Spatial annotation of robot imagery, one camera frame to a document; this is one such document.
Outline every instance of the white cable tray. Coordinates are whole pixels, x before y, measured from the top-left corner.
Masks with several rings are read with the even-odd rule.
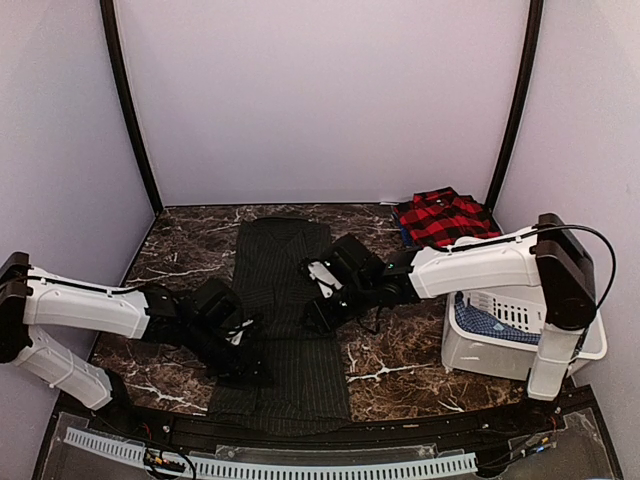
[[[141,442],[116,440],[97,432],[71,427],[67,429],[64,441],[101,457],[132,467],[145,468],[142,462],[145,446]],[[179,455],[165,452],[163,456],[167,460],[185,465]],[[423,480],[446,478],[478,470],[475,453],[402,463],[339,467],[227,462],[193,455],[190,455],[189,459],[196,467],[197,478],[202,480]],[[188,466],[182,477],[191,478]]]

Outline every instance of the red plaid shirt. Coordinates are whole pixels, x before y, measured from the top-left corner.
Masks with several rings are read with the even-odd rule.
[[[397,205],[394,211],[418,246],[445,247],[460,237],[502,235],[488,210],[469,195],[459,196],[451,187],[416,193],[412,201]]]

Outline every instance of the white laundry basket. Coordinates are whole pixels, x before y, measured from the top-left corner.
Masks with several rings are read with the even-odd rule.
[[[541,287],[499,287],[464,292],[464,301],[498,320],[528,333],[540,333],[546,306]],[[459,369],[496,377],[526,380],[537,345],[487,337],[463,330],[456,322],[455,293],[449,295],[442,339],[442,363]],[[574,374],[587,362],[607,353],[607,339],[598,312],[589,327],[582,351],[569,367]]]

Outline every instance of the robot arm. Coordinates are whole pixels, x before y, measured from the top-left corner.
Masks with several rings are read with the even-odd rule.
[[[556,215],[546,214],[537,225],[513,234],[398,252],[386,264],[347,235],[307,266],[323,297],[307,305],[305,322],[327,332],[375,307],[393,308],[457,291],[541,286],[547,316],[528,394],[553,400],[596,315],[593,262],[562,225]]]
[[[28,255],[18,252],[0,268],[0,363],[31,371],[93,410],[126,396],[115,373],[88,364],[40,327],[64,325],[185,346],[209,374],[259,383],[268,375],[246,346],[249,335],[236,345],[221,328],[246,327],[243,315],[237,296],[213,278],[188,292],[159,285],[113,288],[31,267]]]

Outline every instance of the white wall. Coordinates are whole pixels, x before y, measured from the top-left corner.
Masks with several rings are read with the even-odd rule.
[[[623,468],[640,467],[640,4],[545,2],[531,90],[496,216],[513,230],[555,211],[613,242],[619,274],[603,316],[605,359],[581,372]],[[589,241],[600,292],[606,249]]]
[[[119,0],[167,205],[483,199],[527,0]]]
[[[0,3],[0,263],[118,283],[152,221],[99,2]],[[56,330],[87,355],[90,332]],[[56,392],[0,365],[0,479],[31,478]]]

